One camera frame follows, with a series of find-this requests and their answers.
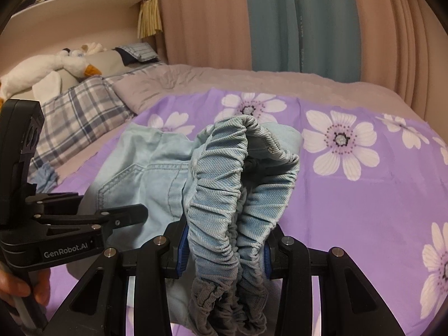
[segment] denim waistband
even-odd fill
[[[269,126],[248,115],[222,120],[199,135],[207,139],[192,154],[184,210],[196,263],[190,322],[201,336],[266,328],[261,254],[294,188],[301,143],[294,129]]]

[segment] denim fabric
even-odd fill
[[[237,329],[261,334],[271,282],[260,254],[294,187],[301,143],[293,128],[259,125],[246,115],[210,125],[194,141],[130,124],[78,213],[144,204],[145,224],[117,229],[108,239],[123,251],[162,234],[185,211],[194,262],[181,279],[167,281],[172,322],[204,336],[233,336]],[[275,317],[278,296],[269,295]]]

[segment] yellow tassel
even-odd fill
[[[158,0],[146,0],[140,4],[137,37],[139,39],[162,32],[162,20],[158,9]]]

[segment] blue gripper pad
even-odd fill
[[[266,278],[270,279],[272,267],[270,266],[270,249],[267,244],[264,246],[264,273],[266,274]]]
[[[178,273],[179,278],[182,276],[182,273],[187,268],[189,256],[190,256],[190,247],[188,246],[188,225],[185,225],[181,241],[179,242],[178,247],[178,266],[176,268],[176,272]]]

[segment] silver screw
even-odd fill
[[[115,256],[115,254],[116,254],[116,250],[114,248],[109,248],[104,251],[104,256],[106,258],[111,258],[111,257]]]
[[[291,236],[283,236],[281,238],[281,242],[283,242],[285,245],[292,245],[294,244],[294,238]]]
[[[165,236],[157,236],[154,238],[154,244],[160,246],[167,242],[167,238]]]
[[[332,253],[334,256],[337,256],[338,258],[344,255],[344,251],[341,248],[333,248]]]

